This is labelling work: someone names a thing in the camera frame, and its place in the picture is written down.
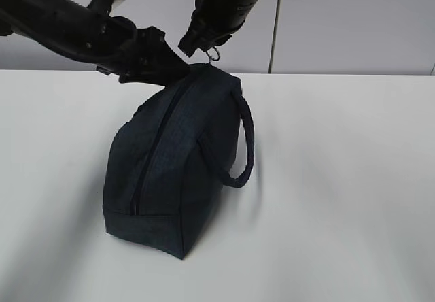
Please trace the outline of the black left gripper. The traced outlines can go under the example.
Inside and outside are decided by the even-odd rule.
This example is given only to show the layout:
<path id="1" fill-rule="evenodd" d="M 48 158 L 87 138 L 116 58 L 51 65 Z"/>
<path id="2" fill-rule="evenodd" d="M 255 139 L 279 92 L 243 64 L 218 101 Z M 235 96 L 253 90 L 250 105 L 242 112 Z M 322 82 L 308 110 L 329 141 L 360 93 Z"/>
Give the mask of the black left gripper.
<path id="1" fill-rule="evenodd" d="M 120 42 L 114 56 L 97 64 L 96 71 L 119 76 L 121 84 L 145 83 L 168 86 L 190 73 L 190 66 L 165 41 L 165 32 L 151 26 L 137 28 L 122 16 L 112 18 L 111 31 Z"/>

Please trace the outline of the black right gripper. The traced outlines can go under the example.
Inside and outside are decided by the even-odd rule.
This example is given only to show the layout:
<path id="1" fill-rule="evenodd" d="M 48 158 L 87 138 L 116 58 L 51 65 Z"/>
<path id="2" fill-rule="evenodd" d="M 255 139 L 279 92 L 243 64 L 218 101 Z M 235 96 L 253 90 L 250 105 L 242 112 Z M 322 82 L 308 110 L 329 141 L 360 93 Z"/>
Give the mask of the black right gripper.
<path id="1" fill-rule="evenodd" d="M 191 23 L 178 48 L 192 57 L 224 45 L 245 23 L 258 0 L 195 0 Z"/>

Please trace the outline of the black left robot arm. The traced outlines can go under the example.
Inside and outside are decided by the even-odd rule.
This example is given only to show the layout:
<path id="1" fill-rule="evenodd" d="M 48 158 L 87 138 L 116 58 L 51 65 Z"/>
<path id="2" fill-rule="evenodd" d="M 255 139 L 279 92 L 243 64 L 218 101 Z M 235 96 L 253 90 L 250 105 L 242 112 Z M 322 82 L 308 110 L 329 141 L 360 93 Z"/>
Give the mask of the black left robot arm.
<path id="1" fill-rule="evenodd" d="M 121 83 L 168 86 L 190 66 L 156 27 L 111 16 L 125 0 L 1 0 L 1 36 L 18 34 L 72 61 L 95 65 Z"/>

